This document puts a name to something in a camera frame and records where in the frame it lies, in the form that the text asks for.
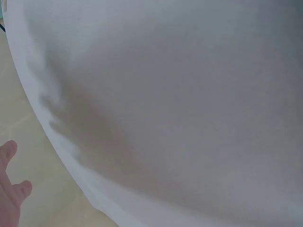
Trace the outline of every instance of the white garment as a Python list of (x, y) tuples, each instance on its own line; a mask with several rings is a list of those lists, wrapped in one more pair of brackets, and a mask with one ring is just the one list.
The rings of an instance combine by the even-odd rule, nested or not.
[(62, 162), (121, 227), (303, 225), (302, 1), (8, 0)]

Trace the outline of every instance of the beige floor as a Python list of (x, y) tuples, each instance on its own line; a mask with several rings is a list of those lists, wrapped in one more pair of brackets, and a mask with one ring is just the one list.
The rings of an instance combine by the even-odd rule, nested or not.
[(7, 140), (18, 143), (8, 166), (12, 183), (28, 179), (34, 187), (22, 205), (19, 227), (116, 226), (88, 203), (58, 158), (32, 111), (0, 31), (0, 143)]

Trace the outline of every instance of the finger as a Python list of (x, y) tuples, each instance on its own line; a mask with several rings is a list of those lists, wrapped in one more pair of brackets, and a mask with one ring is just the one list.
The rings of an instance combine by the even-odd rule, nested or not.
[(29, 181), (24, 181), (19, 184), (14, 184), (13, 189), (18, 197), (19, 204), (21, 205), (23, 201), (32, 193), (32, 183)]
[(6, 142), (0, 147), (0, 162), (5, 169), (8, 166), (9, 161), (16, 154), (17, 147), (17, 143), (13, 140)]

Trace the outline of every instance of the white cloth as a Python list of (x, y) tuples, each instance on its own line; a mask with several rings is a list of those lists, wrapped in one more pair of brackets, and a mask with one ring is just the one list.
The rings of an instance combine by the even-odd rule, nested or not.
[(303, 225), (300, 1), (7, 4), (34, 112), (119, 226)]

